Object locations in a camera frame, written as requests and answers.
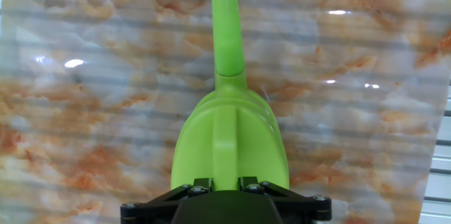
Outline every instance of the bolt head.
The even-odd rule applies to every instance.
[[[138,206],[139,204],[140,203],[137,203],[137,202],[128,202],[128,203],[122,204],[122,207],[124,207],[124,208],[133,208],[133,207]]]
[[[247,189],[260,189],[259,184],[250,184],[247,186]]]
[[[204,192],[206,191],[206,188],[203,186],[194,186],[193,188],[191,188],[191,190],[193,192]]]
[[[315,196],[313,196],[313,199],[317,200],[317,201],[325,201],[328,199],[327,196],[321,195],[321,194],[317,194]]]

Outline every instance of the green tube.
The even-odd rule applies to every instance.
[[[211,0],[213,10],[214,67],[217,75],[245,73],[238,0]]]

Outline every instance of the black mechanical base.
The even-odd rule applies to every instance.
[[[328,223],[331,200],[303,197],[257,178],[240,178],[239,191],[214,192],[211,178],[194,180],[147,203],[121,206],[121,224]]]

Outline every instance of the marble wall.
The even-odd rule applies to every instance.
[[[169,189],[214,87],[210,0],[3,0],[0,223],[118,223]],[[240,0],[249,86],[291,188],[334,223],[417,223],[450,76],[451,0]]]

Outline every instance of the green robotic arm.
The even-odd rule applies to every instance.
[[[327,223],[328,197],[289,190],[276,117],[247,88],[238,1],[212,0],[212,8],[216,89],[180,133],[171,191],[122,205],[121,223]]]

